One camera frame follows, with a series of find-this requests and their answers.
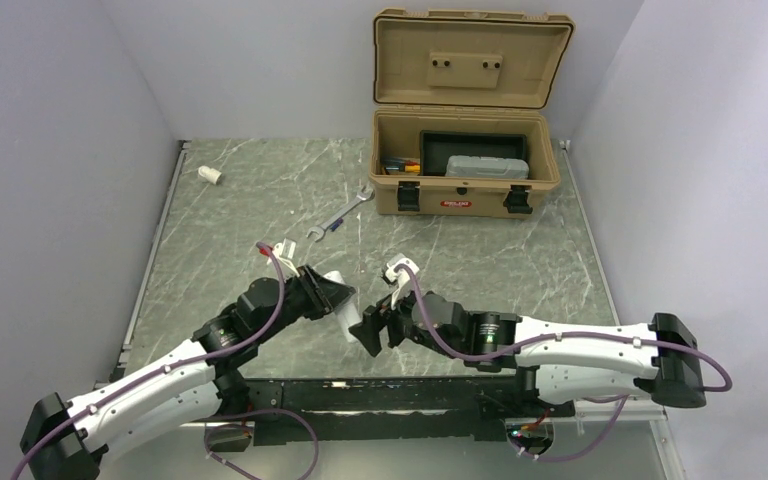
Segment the white remote control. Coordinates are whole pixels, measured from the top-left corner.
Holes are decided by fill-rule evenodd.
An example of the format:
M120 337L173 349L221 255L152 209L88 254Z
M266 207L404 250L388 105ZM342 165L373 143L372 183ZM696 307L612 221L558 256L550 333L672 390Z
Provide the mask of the white remote control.
M358 344L359 340L350 332L350 328L358 325L362 317L358 310L357 294L353 293L349 298L333 312L340 326L341 333L348 343Z

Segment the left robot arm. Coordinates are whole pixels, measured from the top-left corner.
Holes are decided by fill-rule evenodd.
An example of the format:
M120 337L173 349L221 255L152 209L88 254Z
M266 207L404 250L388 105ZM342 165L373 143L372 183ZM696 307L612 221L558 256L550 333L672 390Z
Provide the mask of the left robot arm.
M104 461L181 424L239 417L251 406L240 367L287 326L319 320L356 292L307 265L287 279L255 280L158 360L70 400L57 393L39 400L12 476L28 469L36 479L95 479Z

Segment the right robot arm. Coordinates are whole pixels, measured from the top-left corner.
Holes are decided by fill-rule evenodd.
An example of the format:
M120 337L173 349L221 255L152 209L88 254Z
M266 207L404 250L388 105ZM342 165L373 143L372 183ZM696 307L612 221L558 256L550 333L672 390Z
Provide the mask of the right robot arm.
M409 340L479 371L514 371L511 401L524 415L620 396L643 395L672 408L706 404L697 339L670 313L634 325L570 325L467 310L428 292L421 299L386 297L338 321L371 356L381 352L385 331L391 348Z

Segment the silver open-end wrench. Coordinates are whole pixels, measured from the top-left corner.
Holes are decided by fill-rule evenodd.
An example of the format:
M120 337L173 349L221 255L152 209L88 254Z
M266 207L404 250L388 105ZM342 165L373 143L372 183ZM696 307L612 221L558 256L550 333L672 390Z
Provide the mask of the silver open-end wrench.
M354 198L349 200L346 204L341 206L333 215L327 218L325 221L320 222L310 227L306 233L306 238L314 242L321 241L328 232L329 226L340 218L344 218L349 212L355 209L362 203L365 203L374 198L374 189L369 185L365 185L361 190L357 192Z

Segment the colourful tools in toolbox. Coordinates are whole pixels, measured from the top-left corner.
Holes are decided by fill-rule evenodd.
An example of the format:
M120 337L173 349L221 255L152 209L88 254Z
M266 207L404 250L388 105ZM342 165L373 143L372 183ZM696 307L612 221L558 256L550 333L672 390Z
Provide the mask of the colourful tools in toolbox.
M421 165L412 159L400 157L386 157L381 161L381 167L386 175L420 174Z

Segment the white plastic tube piece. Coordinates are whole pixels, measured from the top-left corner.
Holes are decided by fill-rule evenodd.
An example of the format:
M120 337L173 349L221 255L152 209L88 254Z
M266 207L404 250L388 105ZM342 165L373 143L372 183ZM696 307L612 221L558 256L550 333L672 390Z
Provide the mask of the white plastic tube piece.
M197 169L197 175L200 179L211 185L218 185L222 179L221 171L206 165L200 166Z

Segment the grey plastic case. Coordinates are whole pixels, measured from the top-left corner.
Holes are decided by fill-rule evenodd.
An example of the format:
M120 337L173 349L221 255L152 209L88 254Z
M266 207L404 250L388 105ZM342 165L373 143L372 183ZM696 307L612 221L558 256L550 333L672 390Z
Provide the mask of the grey plastic case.
M530 167L525 160L487 156L450 156L445 175L458 178L527 179Z

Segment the black tray in toolbox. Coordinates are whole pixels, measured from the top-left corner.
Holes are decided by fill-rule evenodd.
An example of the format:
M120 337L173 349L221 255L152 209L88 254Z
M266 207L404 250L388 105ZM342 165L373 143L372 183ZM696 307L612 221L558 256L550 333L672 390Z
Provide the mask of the black tray in toolbox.
M527 137L522 134L467 133L422 130L419 134L421 172L443 176L455 155L514 158L529 162Z

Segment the tan plastic toolbox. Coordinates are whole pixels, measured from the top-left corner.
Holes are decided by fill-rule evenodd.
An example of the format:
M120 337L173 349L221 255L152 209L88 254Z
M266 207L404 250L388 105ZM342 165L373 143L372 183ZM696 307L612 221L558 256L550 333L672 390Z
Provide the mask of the tan plastic toolbox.
M524 219L560 183L549 102L576 25L565 14L388 8L373 21L369 179L382 215ZM420 164L422 130L522 134L527 179L386 175L380 161Z

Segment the aluminium frame rail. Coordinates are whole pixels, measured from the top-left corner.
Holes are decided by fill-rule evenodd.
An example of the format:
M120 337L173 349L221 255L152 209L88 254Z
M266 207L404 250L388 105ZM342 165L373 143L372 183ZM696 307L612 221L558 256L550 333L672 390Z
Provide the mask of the aluminium frame rail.
M75 398L75 428L105 443L123 435L163 434L185 423L232 421L262 415L271 429L282 411L298 414L324 437L336 439L482 435L491 422L643 421L662 416L651 401L568 400L550 404L526 394L513 376L397 377L349 380L256 379L231 372L204 385L180 375L160 376L131 391L103 387Z

